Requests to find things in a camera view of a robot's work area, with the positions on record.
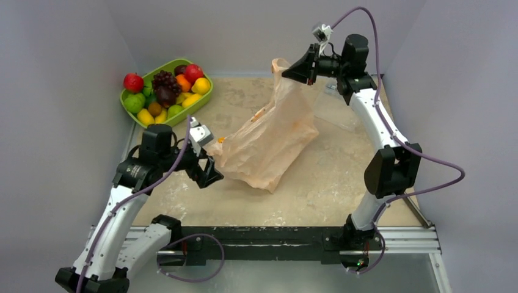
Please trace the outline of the dark purple grape bunch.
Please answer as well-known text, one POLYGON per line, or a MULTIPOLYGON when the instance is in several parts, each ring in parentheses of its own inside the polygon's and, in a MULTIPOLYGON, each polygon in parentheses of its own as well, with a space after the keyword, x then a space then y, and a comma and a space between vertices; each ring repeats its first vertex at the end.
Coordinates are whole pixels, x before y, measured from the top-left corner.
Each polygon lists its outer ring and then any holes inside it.
POLYGON ((161 70, 153 76, 151 81, 152 88, 157 92, 160 88, 172 91, 176 96, 182 92, 181 85, 176 80, 173 73, 161 70))

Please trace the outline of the translucent orange plastic bag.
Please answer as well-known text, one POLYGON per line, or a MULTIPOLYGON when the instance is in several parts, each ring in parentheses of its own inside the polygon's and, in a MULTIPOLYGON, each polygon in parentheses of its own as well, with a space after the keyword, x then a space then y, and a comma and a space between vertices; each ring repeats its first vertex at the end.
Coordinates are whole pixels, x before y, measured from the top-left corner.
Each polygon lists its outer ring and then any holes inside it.
POLYGON ((236 132, 206 147, 224 176, 270 193, 319 134, 302 85, 282 77, 289 67, 287 60, 273 59, 274 86, 270 101, 236 132))

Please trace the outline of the green plastic fruit basket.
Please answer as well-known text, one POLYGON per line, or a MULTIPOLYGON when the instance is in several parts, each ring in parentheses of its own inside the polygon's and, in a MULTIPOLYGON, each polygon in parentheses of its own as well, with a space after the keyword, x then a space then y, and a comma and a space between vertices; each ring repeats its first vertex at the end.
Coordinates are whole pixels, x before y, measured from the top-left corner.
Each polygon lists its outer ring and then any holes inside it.
POLYGON ((210 99, 213 82, 201 67, 175 59, 143 76, 127 74, 120 103, 141 127, 174 126, 203 107, 210 99))

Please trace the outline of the clear plastic screw box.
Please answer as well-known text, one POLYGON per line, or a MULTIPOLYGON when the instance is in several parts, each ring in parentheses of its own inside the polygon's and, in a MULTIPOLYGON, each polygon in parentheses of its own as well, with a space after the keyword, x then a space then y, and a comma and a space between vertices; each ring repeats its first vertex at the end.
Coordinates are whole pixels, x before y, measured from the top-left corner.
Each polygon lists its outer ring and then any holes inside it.
POLYGON ((355 132, 360 126, 359 118, 345 103, 337 90, 337 81, 332 78, 325 79, 324 87, 313 103, 313 112, 317 118, 345 131, 355 132))

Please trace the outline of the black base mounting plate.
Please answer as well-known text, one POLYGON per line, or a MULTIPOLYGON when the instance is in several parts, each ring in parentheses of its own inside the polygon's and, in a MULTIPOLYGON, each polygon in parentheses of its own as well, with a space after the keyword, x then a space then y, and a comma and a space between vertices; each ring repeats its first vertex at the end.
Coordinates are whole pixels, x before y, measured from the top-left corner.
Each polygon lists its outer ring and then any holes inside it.
POLYGON ((345 226, 180 226, 158 252, 162 264, 202 266, 209 260, 317 261, 363 268, 383 249, 375 230, 345 226))

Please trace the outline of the green pear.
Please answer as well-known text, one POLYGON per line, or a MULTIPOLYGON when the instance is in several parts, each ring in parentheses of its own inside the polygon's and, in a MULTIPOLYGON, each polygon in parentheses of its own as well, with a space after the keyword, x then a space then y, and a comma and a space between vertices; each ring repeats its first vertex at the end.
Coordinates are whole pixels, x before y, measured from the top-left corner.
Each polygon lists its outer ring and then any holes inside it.
POLYGON ((184 108, 179 105, 179 104, 175 104, 173 106, 170 106, 167 110, 167 118, 170 119, 176 115, 178 115, 180 112, 182 112, 184 110, 184 108))

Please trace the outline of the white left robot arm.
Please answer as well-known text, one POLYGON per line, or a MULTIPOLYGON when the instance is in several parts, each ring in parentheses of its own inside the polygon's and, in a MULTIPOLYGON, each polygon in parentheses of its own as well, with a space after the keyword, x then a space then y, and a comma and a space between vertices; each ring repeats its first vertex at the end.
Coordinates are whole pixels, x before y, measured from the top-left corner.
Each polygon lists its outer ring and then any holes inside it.
POLYGON ((188 249, 207 234, 186 236, 173 217, 156 216, 135 242, 124 242, 153 189, 173 172, 186 172, 200 188, 223 178, 204 149, 212 140, 209 128, 194 118, 188 120, 183 139, 168 125, 145 129, 141 143, 118 165, 103 215, 82 253, 71 266, 58 270, 56 283, 68 292, 127 292, 137 271, 160 249, 178 248, 185 262, 188 249))

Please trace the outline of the brown kiwi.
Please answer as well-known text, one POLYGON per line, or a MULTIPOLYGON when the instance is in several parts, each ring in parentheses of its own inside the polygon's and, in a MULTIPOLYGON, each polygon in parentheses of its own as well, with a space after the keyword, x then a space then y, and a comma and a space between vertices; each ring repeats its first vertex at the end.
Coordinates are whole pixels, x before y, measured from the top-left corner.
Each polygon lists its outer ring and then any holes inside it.
POLYGON ((158 102, 154 101, 148 105, 147 110, 153 117, 157 117, 162 112, 162 106, 158 102))

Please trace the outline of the yellow lemon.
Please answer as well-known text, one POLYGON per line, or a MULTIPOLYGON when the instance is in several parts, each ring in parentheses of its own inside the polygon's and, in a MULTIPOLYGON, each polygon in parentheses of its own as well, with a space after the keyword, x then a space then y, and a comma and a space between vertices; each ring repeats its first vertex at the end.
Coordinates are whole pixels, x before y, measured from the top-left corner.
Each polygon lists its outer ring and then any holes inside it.
POLYGON ((211 88, 211 82, 207 78, 198 78, 193 83, 191 87, 191 92, 203 96, 207 94, 211 90, 211 88))

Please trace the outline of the orange tangerine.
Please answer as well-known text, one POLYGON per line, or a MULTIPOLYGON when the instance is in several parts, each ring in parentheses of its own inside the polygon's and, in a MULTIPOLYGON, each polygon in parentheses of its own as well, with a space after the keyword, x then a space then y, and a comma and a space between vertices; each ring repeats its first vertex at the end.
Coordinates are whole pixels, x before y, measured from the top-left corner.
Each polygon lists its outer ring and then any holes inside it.
POLYGON ((182 92, 189 92, 191 90, 191 83, 186 79, 185 75, 179 74, 175 76, 176 82, 180 86, 182 92))

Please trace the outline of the red apple outside basket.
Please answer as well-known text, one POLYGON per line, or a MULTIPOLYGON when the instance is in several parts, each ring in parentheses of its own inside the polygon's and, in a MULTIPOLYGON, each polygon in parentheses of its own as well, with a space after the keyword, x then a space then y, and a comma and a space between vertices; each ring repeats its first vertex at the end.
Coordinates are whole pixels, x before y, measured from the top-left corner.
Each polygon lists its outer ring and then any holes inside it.
POLYGON ((123 79, 123 87, 131 93, 139 93, 145 86, 141 76, 136 73, 128 73, 123 79))

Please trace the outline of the dark red plum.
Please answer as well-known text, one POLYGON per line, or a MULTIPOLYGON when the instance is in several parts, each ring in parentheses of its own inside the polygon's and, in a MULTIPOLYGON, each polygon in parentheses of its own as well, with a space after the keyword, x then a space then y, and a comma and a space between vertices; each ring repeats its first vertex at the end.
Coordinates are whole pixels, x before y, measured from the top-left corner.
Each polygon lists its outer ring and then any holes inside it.
POLYGON ((156 90, 156 100, 162 107, 169 108, 177 103, 178 93, 166 87, 156 90))

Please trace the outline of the front aluminium rail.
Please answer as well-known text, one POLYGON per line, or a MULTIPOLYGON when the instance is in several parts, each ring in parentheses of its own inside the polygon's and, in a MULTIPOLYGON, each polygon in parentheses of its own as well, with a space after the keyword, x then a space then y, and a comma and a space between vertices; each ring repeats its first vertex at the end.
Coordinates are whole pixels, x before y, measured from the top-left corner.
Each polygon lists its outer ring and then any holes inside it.
MULTIPOLYGON (((186 234, 210 234, 226 247, 295 247, 314 248, 318 251, 343 251, 346 255, 359 254, 360 244, 339 244, 338 227, 238 227, 187 226, 186 234)), ((412 226, 382 226, 369 240, 370 251, 380 253, 440 253, 441 247, 435 228, 412 226)))

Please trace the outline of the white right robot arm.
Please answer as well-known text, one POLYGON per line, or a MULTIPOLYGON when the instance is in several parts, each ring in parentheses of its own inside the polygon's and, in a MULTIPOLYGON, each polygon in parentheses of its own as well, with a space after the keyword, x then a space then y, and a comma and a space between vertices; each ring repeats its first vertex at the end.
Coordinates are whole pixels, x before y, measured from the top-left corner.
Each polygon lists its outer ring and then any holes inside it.
POLYGON ((317 43, 309 46, 297 62, 282 73, 282 77, 312 85, 318 76, 334 78, 345 103, 360 118, 371 143, 374 156, 364 171, 367 188, 362 201, 346 220, 344 243, 358 248, 372 235, 379 216, 390 199, 403 194, 414 185, 420 165, 421 147, 398 138, 396 127, 386 116, 379 99, 379 88, 366 72, 368 40, 359 34, 347 36, 341 54, 324 55, 329 37, 316 33, 317 43))

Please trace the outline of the green bumpy custard apple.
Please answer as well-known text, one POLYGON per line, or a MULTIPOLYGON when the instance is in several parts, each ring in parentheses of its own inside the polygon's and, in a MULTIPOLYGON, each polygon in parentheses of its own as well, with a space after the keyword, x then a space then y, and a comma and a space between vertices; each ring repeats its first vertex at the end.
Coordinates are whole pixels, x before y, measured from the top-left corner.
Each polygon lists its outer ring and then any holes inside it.
POLYGON ((142 93, 130 93, 123 101, 123 106, 129 113, 138 114, 144 108, 145 100, 142 93))

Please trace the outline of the yellow mango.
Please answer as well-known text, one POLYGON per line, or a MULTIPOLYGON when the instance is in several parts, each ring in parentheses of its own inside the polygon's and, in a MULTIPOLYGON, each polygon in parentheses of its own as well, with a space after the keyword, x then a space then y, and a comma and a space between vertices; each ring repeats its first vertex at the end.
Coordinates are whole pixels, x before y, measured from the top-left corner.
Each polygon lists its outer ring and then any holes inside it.
POLYGON ((155 124, 155 118, 151 113, 145 108, 141 109, 136 114, 137 120, 143 127, 148 127, 149 125, 155 124))

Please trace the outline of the red apple in basket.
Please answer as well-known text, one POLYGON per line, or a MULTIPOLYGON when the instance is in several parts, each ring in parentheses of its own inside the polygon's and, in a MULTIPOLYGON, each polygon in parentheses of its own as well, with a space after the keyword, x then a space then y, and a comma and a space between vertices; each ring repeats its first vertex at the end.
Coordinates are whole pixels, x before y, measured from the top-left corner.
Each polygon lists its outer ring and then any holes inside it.
POLYGON ((190 84, 194 84, 196 80, 203 78, 205 74, 198 65, 192 63, 186 66, 184 76, 190 84))

